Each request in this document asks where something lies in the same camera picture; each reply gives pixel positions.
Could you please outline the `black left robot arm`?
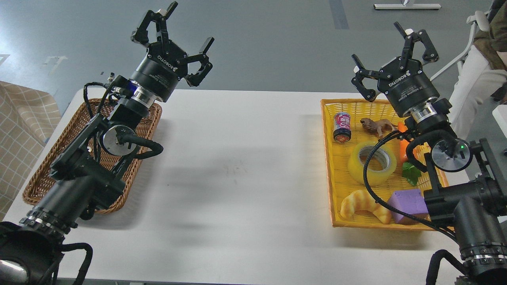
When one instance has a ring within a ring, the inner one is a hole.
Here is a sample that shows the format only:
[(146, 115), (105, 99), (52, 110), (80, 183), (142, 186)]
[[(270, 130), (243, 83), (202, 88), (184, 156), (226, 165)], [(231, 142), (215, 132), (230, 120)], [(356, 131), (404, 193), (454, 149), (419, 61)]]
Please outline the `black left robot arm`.
[(50, 166), (55, 184), (18, 225), (1, 223), (1, 284), (55, 284), (65, 252), (84, 250), (85, 258), (74, 280), (81, 285), (89, 270), (93, 249), (85, 242), (65, 245), (65, 235), (76, 220), (91, 219), (123, 194), (122, 177), (134, 160), (162, 153), (163, 146), (136, 133), (155, 101), (166, 102), (180, 80), (197, 87), (212, 70), (207, 38), (196, 55), (188, 55), (170, 39), (167, 20), (177, 7), (149, 10), (131, 40), (146, 55), (130, 79), (111, 76), (96, 110), (83, 88), (90, 121)]

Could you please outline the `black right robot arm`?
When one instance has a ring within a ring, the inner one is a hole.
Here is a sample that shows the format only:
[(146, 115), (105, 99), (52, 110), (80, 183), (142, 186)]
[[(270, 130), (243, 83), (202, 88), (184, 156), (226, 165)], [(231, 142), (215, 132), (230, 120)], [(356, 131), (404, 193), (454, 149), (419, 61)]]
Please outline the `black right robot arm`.
[[(405, 31), (401, 55), (380, 68), (368, 70), (353, 55), (357, 70), (351, 80), (369, 102), (383, 93), (394, 111), (408, 124), (406, 132), (393, 131), (371, 150), (360, 178), (377, 204), (415, 220), (454, 240), (460, 259), (446, 250), (433, 254), (426, 284), (434, 285), (445, 258), (461, 272), (458, 284), (506, 284), (506, 236), (499, 217), (506, 216), (506, 179), (486, 139), (460, 139), (448, 121), (451, 103), (439, 93), (423, 71), (438, 60), (425, 30)], [(395, 209), (371, 189), (368, 166), (377, 150), (393, 139), (409, 139), (407, 157), (413, 166), (429, 174), (431, 188), (423, 194), (429, 220)]]

